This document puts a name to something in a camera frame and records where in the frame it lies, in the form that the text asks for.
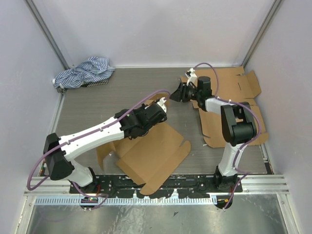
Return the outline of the brown cardboard box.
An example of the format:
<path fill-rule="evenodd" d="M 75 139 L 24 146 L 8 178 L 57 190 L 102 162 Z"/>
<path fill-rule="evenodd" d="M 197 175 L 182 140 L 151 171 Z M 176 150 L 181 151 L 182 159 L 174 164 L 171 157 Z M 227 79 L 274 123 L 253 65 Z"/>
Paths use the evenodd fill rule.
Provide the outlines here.
<path fill-rule="evenodd" d="M 191 143 L 165 122 L 143 137 L 116 140 L 96 148 L 102 170 L 104 159 L 114 152 L 119 157 L 116 165 L 137 184 L 166 180 L 190 150 Z"/>

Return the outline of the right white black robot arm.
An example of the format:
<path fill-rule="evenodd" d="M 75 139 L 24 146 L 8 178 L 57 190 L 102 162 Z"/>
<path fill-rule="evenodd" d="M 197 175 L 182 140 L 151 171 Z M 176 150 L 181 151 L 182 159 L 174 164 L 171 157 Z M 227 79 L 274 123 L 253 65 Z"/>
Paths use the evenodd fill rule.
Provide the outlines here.
<path fill-rule="evenodd" d="M 219 192 L 226 192 L 236 184 L 237 165 L 244 149 L 257 137 L 254 113 L 247 102 L 222 101 L 213 96 L 211 79 L 201 76 L 197 85 L 181 82 L 170 95 L 176 102 L 196 101 L 200 110 L 220 116 L 222 136 L 226 142 L 221 162 L 216 166 L 213 185 Z"/>

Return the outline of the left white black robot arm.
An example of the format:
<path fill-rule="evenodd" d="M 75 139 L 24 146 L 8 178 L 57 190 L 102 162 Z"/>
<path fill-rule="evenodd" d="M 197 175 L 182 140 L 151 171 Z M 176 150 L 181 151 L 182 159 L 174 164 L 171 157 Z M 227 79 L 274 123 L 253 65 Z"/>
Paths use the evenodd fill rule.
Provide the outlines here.
<path fill-rule="evenodd" d="M 75 159 L 106 143 L 145 136 L 155 125 L 167 120 L 165 102 L 161 98 L 133 110 L 123 109 L 107 121 L 72 135 L 48 135 L 43 152 L 49 178 L 52 181 L 66 179 L 85 193 L 95 192 L 99 181 L 93 169 L 82 166 Z"/>

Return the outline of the stacked brown cardboard blanks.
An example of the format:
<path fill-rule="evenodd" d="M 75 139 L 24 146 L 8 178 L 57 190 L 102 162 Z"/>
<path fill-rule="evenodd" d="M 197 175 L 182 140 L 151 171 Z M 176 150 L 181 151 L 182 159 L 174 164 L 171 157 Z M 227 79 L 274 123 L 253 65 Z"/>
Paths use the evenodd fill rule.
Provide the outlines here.
<path fill-rule="evenodd" d="M 261 145 L 268 138 L 255 97 L 261 93 L 254 71 L 244 68 L 195 69 L 187 91 L 194 94 L 193 107 L 199 110 L 202 133 L 208 146 L 239 146 L 245 141 Z"/>

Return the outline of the blue striped crumpled cloth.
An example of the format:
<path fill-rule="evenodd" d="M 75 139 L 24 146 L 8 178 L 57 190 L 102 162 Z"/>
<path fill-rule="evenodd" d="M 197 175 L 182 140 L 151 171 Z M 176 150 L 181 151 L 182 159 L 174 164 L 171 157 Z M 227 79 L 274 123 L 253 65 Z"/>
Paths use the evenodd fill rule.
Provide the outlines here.
<path fill-rule="evenodd" d="M 64 93 L 68 89 L 108 84 L 114 71 L 108 58 L 90 57 L 76 67 L 58 73 L 52 83 L 59 93 Z"/>

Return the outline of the aluminium frame rail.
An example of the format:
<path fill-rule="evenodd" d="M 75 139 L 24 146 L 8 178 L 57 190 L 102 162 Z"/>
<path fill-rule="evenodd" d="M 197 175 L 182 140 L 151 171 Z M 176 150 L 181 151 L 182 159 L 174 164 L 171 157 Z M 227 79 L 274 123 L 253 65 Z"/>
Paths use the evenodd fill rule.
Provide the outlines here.
<path fill-rule="evenodd" d="M 241 181 L 244 193 L 289 194 L 283 175 L 248 175 Z"/>

